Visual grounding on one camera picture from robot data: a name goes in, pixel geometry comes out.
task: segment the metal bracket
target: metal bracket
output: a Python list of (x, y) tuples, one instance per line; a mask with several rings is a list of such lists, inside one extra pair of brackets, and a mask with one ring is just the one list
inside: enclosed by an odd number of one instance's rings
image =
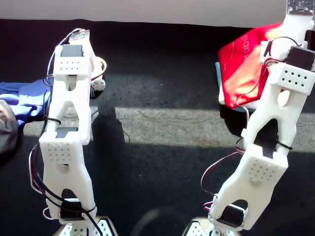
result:
[(315, 0), (287, 0), (287, 13), (295, 15), (314, 15)]

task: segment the red bag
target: red bag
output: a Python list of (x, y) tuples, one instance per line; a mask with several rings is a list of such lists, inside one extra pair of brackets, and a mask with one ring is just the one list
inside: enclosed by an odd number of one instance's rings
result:
[(265, 67), (258, 63), (260, 43), (277, 37), (280, 26), (281, 24), (275, 24), (252, 29), (219, 50), (226, 106), (235, 109), (238, 105), (260, 99), (268, 77), (268, 71), (263, 74)]

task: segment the dark carpet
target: dark carpet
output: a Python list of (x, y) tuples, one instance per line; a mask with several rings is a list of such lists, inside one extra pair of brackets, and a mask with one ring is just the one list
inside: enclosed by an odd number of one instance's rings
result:
[[(220, 47), (247, 29), (188, 25), (76, 21), (0, 20), (0, 81), (41, 79), (54, 45), (75, 27), (91, 30), (97, 56), (108, 64), (106, 91), (91, 106), (93, 140), (84, 147), (99, 215), (108, 215), (120, 236), (142, 215), (172, 209), (142, 235), (179, 236), (211, 198), (200, 189), (203, 171), (231, 153), (244, 114), (218, 105), (214, 63)], [(298, 123), (289, 169), (270, 205), (243, 235), (303, 235), (315, 229), (315, 108), (313, 93)], [(29, 185), (28, 154), (40, 122), (25, 127), (14, 153), (1, 157), (1, 235), (48, 236), (59, 227), (42, 217), (44, 199)], [(207, 178), (218, 191), (240, 157)]]

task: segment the black wire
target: black wire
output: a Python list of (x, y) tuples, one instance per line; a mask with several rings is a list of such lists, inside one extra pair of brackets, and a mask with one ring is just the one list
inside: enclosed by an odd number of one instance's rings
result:
[(287, 38), (287, 39), (290, 39), (290, 40), (292, 40), (292, 41), (295, 43), (295, 45), (296, 45), (297, 47), (299, 47), (299, 44), (298, 44), (293, 38), (290, 38), (290, 37), (287, 37), (287, 36), (281, 36), (281, 37), (275, 38), (273, 41), (275, 41), (275, 40), (278, 39), (278, 38)]

